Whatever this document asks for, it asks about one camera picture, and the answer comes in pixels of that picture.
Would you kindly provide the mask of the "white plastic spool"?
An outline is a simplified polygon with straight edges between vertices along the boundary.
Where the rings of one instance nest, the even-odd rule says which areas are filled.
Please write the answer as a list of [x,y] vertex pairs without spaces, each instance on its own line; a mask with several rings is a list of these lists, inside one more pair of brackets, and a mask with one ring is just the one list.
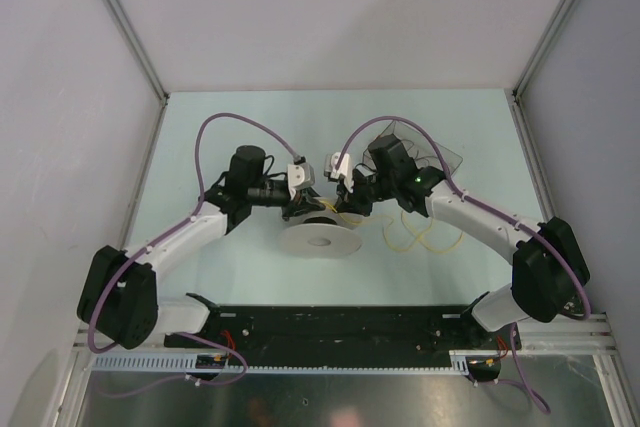
[[340,259],[354,254],[363,245],[356,226],[330,211],[288,221],[278,242],[286,254],[307,259]]

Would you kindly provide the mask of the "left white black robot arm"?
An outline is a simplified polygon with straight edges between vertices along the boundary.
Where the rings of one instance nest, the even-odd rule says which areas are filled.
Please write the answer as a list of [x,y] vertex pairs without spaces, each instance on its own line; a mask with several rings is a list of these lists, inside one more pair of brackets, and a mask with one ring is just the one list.
[[100,248],[80,295],[78,318],[125,349],[153,334],[186,333],[199,346],[214,344],[221,334],[215,305],[193,293],[162,299],[158,288],[171,271],[231,233],[255,207],[277,207],[284,219],[321,209],[312,196],[315,178],[306,159],[271,174],[267,158],[260,147],[237,148],[228,169],[201,193],[186,219],[139,247]]

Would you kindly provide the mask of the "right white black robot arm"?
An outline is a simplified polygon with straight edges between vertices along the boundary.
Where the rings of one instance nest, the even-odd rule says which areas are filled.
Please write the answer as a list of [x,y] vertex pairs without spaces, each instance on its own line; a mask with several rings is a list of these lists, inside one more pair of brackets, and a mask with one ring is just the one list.
[[336,152],[325,161],[326,177],[337,183],[340,213],[370,215],[374,204],[395,200],[408,213],[447,223],[483,243],[512,268],[510,282],[486,292],[465,308],[461,335],[473,348],[484,348],[505,326],[528,318],[549,323],[558,315],[572,317],[571,302],[591,307],[585,285],[590,273],[571,226],[559,217],[546,222],[507,214],[454,189],[446,173],[421,167],[394,135],[368,147],[371,174],[360,172],[349,155]]

